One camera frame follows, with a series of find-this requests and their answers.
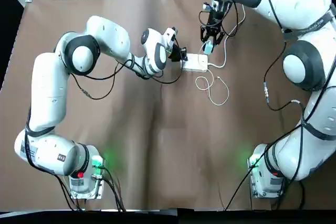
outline black cable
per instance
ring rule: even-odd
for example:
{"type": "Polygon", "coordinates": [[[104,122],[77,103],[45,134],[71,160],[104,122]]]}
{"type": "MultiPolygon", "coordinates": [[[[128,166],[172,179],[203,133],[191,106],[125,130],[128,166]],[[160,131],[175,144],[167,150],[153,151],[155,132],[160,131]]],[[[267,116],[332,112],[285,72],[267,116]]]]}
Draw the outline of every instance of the black cable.
{"type": "MultiPolygon", "coordinates": [[[[112,174],[110,173],[110,171],[109,171],[106,167],[104,167],[104,166],[101,166],[101,167],[99,167],[99,168],[105,170],[105,171],[109,174],[109,176],[110,176],[110,178],[111,178],[111,182],[112,182],[111,185],[112,185],[113,188],[115,188],[114,179],[113,179],[112,174]]],[[[126,209],[125,209],[125,207],[124,207],[123,200],[122,200],[122,196],[121,196],[121,188],[120,188],[120,184],[118,184],[117,190],[118,190],[118,194],[115,194],[115,195],[114,195],[114,197],[115,197],[115,203],[116,203],[116,205],[117,205],[117,207],[118,207],[119,209],[124,209],[124,211],[126,211],[126,209]]]]}
{"type": "MultiPolygon", "coordinates": [[[[302,123],[303,123],[303,112],[302,112],[302,115],[301,115],[301,125],[302,125],[302,123]]],[[[296,179],[296,177],[299,173],[299,169],[300,169],[300,166],[301,166],[301,160],[302,160],[302,150],[303,150],[303,126],[301,126],[301,129],[300,129],[300,151],[299,151],[298,166],[297,166],[297,168],[295,170],[295,173],[294,173],[292,179],[290,180],[289,184],[284,188],[283,193],[278,198],[276,210],[280,209],[281,203],[283,202],[283,200],[285,198],[285,195],[286,195],[286,192],[288,191],[288,188],[294,182],[294,180],[296,179]]]]}
{"type": "Polygon", "coordinates": [[[107,97],[110,93],[111,93],[111,91],[112,91],[112,89],[113,89],[113,87],[114,87],[114,83],[115,83],[115,75],[125,66],[125,65],[122,65],[118,70],[117,70],[117,67],[118,67],[118,65],[119,65],[119,62],[117,63],[117,65],[116,65],[116,67],[115,67],[115,69],[114,69],[114,74],[113,74],[113,83],[112,83],[112,86],[111,86],[111,89],[109,90],[109,92],[107,92],[105,95],[103,95],[102,97],[99,97],[99,98],[94,98],[94,97],[92,97],[85,89],[83,89],[81,86],[80,86],[80,84],[79,84],[79,82],[78,82],[78,80],[77,80],[77,78],[76,78],[76,76],[73,74],[73,73],[71,73],[71,75],[72,75],[72,77],[74,78],[74,80],[75,80],[75,82],[76,82],[76,84],[77,84],[77,86],[79,87],[79,89],[88,97],[88,98],[90,98],[90,99],[92,99],[92,100],[102,100],[102,99],[104,99],[105,97],[107,97]]]}
{"type": "Polygon", "coordinates": [[[243,182],[245,181],[245,179],[248,177],[248,175],[251,173],[252,169],[254,169],[256,167],[256,165],[258,164],[259,160],[261,160],[261,158],[266,154],[266,152],[269,151],[269,149],[276,144],[278,141],[280,141],[281,139],[283,139],[284,137],[288,136],[290,133],[292,133],[293,131],[297,130],[299,127],[301,127],[301,124],[294,127],[292,130],[290,130],[289,132],[283,134],[281,137],[277,138],[273,143],[271,143],[270,145],[268,145],[265,148],[265,151],[261,154],[260,158],[256,160],[255,164],[250,168],[250,170],[247,172],[247,174],[245,175],[245,177],[241,180],[241,182],[239,183],[237,189],[235,190],[234,194],[232,195],[229,203],[227,204],[226,208],[224,209],[225,211],[228,209],[228,207],[231,205],[233,199],[235,198],[238,190],[240,189],[240,187],[242,186],[243,182]]]}
{"type": "Polygon", "coordinates": [[[250,189],[250,192],[249,192],[249,194],[250,194],[250,210],[253,211],[253,206],[252,206],[252,195],[251,195],[251,180],[250,180],[250,179],[249,179],[249,181],[248,181],[248,187],[249,187],[249,189],[250,189]]]}
{"type": "Polygon", "coordinates": [[[273,65],[280,59],[280,57],[282,56],[283,52],[285,52],[285,49],[286,49],[286,46],[287,46],[287,42],[284,42],[284,46],[282,48],[282,51],[281,53],[279,54],[279,56],[272,62],[272,64],[268,67],[268,69],[266,70],[265,72],[265,75],[264,75],[264,82],[266,82],[266,75],[268,74],[269,70],[273,67],[273,65]]]}
{"type": "Polygon", "coordinates": [[[176,41],[176,43],[177,43],[177,46],[179,47],[180,57],[181,57],[181,60],[182,60],[181,72],[180,72],[179,76],[178,76],[175,80],[173,80],[173,81],[168,81],[168,82],[166,82],[166,81],[160,81],[160,80],[154,78],[153,76],[150,76],[151,79],[153,79],[154,81],[156,81],[156,82],[158,82],[158,83],[161,83],[161,84],[173,84],[173,83],[177,82],[177,81],[180,79],[181,75],[182,75],[182,72],[183,72],[183,64],[184,64],[184,63],[183,63],[183,57],[182,57],[182,53],[181,53],[180,45],[178,44],[179,42],[177,41],[177,39],[175,39],[175,41],[176,41]]]}
{"type": "Polygon", "coordinates": [[[305,203],[306,203],[306,190],[305,190],[305,187],[303,185],[303,182],[302,181],[299,181],[299,185],[301,187],[301,193],[302,193],[302,196],[301,196],[301,203],[298,207],[298,210],[302,210],[305,203]]]}
{"type": "Polygon", "coordinates": [[[204,11],[204,10],[200,11],[200,13],[198,14],[198,20],[199,20],[199,22],[200,22],[203,26],[206,26],[206,27],[217,26],[217,25],[219,25],[219,24],[222,23],[222,21],[224,20],[224,18],[225,18],[226,15],[228,14],[229,10],[231,9],[231,6],[232,6],[232,3],[230,3],[230,5],[229,5],[227,11],[225,12],[223,18],[221,18],[221,19],[220,19],[217,23],[215,23],[215,24],[208,25],[208,24],[202,22],[202,20],[201,20],[201,13],[209,13],[209,12],[206,12],[206,11],[204,11]]]}
{"type": "MultiPolygon", "coordinates": [[[[113,191],[114,195],[117,195],[117,192],[115,191],[115,187],[111,184],[111,182],[105,178],[103,178],[103,180],[109,185],[109,187],[111,188],[111,190],[113,191]]],[[[124,206],[121,204],[120,200],[118,197],[115,198],[115,200],[117,201],[117,207],[119,206],[121,208],[121,210],[123,212],[126,212],[126,209],[124,208],[124,206]]]]}
{"type": "Polygon", "coordinates": [[[327,87],[325,90],[336,88],[336,86],[327,87]]]}
{"type": "Polygon", "coordinates": [[[272,9],[274,18],[276,19],[276,21],[277,21],[277,23],[278,23],[278,26],[280,27],[280,29],[282,29],[282,25],[281,25],[281,23],[280,23],[280,21],[279,21],[279,19],[278,19],[278,16],[277,16],[277,14],[276,14],[276,12],[275,12],[275,10],[274,10],[272,1],[271,1],[271,0],[268,0],[268,2],[269,2],[269,5],[270,5],[270,7],[271,7],[271,9],[272,9]]]}
{"type": "Polygon", "coordinates": [[[235,2],[233,2],[234,6],[235,6],[235,10],[236,10],[236,29],[234,31],[233,34],[227,33],[226,30],[223,27],[223,24],[221,24],[220,26],[222,27],[223,32],[228,36],[228,37],[235,37],[238,31],[238,26],[239,26],[239,20],[238,20],[238,9],[237,9],[237,5],[235,2]]]}

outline green light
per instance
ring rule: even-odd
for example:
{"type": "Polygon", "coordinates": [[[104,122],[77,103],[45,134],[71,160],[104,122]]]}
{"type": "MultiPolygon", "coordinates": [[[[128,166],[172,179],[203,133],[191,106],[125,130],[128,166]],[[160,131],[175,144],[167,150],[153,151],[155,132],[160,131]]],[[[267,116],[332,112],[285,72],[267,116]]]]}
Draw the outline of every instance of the green light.
{"type": "Polygon", "coordinates": [[[253,154],[253,155],[250,157],[250,163],[251,163],[251,166],[253,166],[259,159],[260,159],[260,155],[253,154]]]}
{"type": "Polygon", "coordinates": [[[95,155],[92,157],[92,167],[93,169],[93,174],[96,176],[99,176],[102,174],[101,168],[103,166],[103,158],[101,156],[95,155]]]}

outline brown tabletop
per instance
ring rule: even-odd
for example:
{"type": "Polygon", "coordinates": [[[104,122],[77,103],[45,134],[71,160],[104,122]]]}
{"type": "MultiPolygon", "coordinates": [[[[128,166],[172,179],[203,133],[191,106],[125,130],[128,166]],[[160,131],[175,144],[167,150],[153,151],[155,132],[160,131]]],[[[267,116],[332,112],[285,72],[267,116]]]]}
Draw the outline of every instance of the brown tabletop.
{"type": "MultiPolygon", "coordinates": [[[[14,140],[27,118],[35,57],[51,52],[64,32],[83,31],[92,15],[124,27],[136,55],[144,55],[140,37],[146,28],[163,33],[172,26],[179,30],[180,46],[198,53],[198,12],[204,1],[210,0],[33,0],[26,6],[0,93],[1,211],[67,208],[55,178],[34,170],[14,152],[14,140]]],[[[246,173],[246,159],[255,146],[275,140],[298,122],[300,111],[295,105],[277,113],[267,108],[264,98],[262,79],[281,51],[281,32],[250,9],[246,15],[236,37],[227,42],[225,68],[213,69],[230,89],[223,106],[212,105],[207,94],[197,89],[195,78],[200,73],[186,72],[177,83],[161,85],[124,69],[117,75],[112,93],[101,101],[85,97],[70,78],[67,116],[56,132],[99,149],[121,180],[126,208],[220,208],[218,185],[226,205],[246,173]]],[[[223,24],[231,30],[235,22],[232,12],[223,24]]],[[[223,44],[209,61],[223,62],[223,44]]],[[[102,55],[92,76],[107,76],[115,65],[113,59],[102,55]]],[[[179,64],[169,63],[162,79],[172,80],[178,73],[179,64]]],[[[105,94],[111,85],[111,80],[78,79],[95,97],[105,94]]],[[[267,81],[273,106],[289,99],[306,102],[309,97],[286,79],[281,61],[267,81]]],[[[216,81],[213,99],[220,102],[226,96],[223,85],[216,81]]],[[[304,180],[306,208],[335,208],[334,180],[330,178],[335,162],[331,158],[304,180]]],[[[249,209],[248,192],[244,183],[230,208],[249,209]]],[[[295,208],[299,201],[300,190],[293,187],[285,206],[295,208]]],[[[103,200],[91,200],[87,205],[115,208],[108,187],[103,200]]],[[[253,207],[269,209],[269,200],[253,200],[253,207]]]]}

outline coiled white cable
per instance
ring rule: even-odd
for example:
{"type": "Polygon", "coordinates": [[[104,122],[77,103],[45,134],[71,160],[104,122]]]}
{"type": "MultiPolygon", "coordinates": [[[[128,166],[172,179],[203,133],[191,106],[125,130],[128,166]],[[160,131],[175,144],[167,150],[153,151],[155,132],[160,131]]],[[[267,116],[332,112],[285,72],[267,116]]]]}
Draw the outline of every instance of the coiled white cable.
{"type": "MultiPolygon", "coordinates": [[[[245,17],[246,17],[244,6],[241,5],[241,7],[243,8],[244,16],[243,16],[242,20],[238,22],[238,25],[240,25],[242,22],[244,22],[245,17]]],[[[236,27],[237,27],[237,25],[231,30],[231,32],[229,32],[229,35],[231,35],[233,33],[233,31],[236,29],[236,27]]],[[[223,68],[225,66],[225,63],[226,63],[226,41],[227,41],[228,38],[229,38],[229,36],[226,36],[226,38],[224,40],[224,63],[221,66],[217,66],[215,64],[208,63],[208,66],[213,66],[215,68],[223,68]]]]}
{"type": "MultiPolygon", "coordinates": [[[[198,52],[197,58],[199,58],[199,55],[200,55],[200,53],[201,53],[201,50],[202,50],[203,46],[204,46],[206,43],[209,43],[209,42],[211,42],[211,41],[208,40],[208,41],[206,41],[206,42],[201,46],[201,48],[200,48],[200,50],[199,50],[199,52],[198,52]]],[[[197,87],[199,90],[202,90],[202,91],[206,91],[206,90],[208,90],[208,96],[209,96],[210,101],[211,101],[214,105],[216,105],[216,106],[222,106],[222,105],[223,105],[224,103],[226,103],[226,101],[229,99],[229,88],[228,88],[228,86],[226,85],[226,83],[225,83],[219,76],[217,76],[217,79],[221,80],[221,82],[224,84],[224,86],[225,86],[226,89],[227,89],[227,98],[226,98],[222,103],[219,103],[219,104],[218,104],[218,103],[215,103],[215,102],[212,100],[212,98],[211,98],[211,92],[210,92],[210,88],[211,88],[211,86],[214,84],[215,78],[214,78],[213,73],[212,73],[208,68],[207,68],[207,71],[209,71],[210,74],[211,74],[211,76],[212,76],[212,82],[211,82],[211,84],[209,84],[209,81],[208,81],[208,79],[207,79],[206,77],[204,77],[204,76],[199,76],[199,77],[197,77],[197,78],[195,79],[196,87],[197,87]],[[207,83],[207,87],[206,87],[206,88],[200,88],[200,87],[198,86],[198,84],[197,84],[197,80],[198,80],[198,79],[204,79],[204,80],[206,81],[206,83],[207,83]]]]}

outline white power strip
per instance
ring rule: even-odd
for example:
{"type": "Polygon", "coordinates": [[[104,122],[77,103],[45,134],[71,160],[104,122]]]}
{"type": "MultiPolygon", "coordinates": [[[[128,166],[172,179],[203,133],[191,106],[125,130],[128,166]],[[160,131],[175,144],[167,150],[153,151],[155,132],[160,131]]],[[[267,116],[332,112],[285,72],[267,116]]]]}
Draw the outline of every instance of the white power strip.
{"type": "Polygon", "coordinates": [[[184,71],[205,73],[208,69],[208,55],[187,54],[188,61],[183,60],[184,71]]]}

